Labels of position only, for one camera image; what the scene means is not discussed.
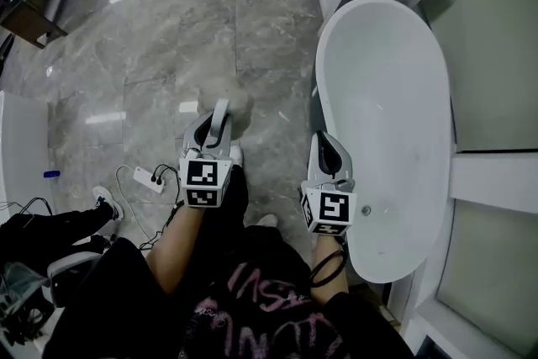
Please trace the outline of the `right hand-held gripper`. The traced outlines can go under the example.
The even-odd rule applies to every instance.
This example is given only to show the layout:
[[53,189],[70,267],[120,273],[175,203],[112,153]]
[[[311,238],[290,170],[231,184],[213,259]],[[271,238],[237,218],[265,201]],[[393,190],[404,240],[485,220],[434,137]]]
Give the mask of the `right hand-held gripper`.
[[[352,160],[344,146],[325,131],[311,140],[308,179],[301,183],[300,204],[308,232],[341,236],[352,225],[356,212]],[[333,182],[314,182],[335,180]]]

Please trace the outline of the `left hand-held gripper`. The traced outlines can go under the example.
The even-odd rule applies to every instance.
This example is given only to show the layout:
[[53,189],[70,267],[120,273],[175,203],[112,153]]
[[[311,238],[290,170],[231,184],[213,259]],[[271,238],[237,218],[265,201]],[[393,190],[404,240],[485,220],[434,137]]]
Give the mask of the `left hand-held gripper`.
[[232,121],[226,114],[214,121],[208,112],[185,130],[179,158],[181,196],[189,207],[218,208],[229,186],[232,170]]

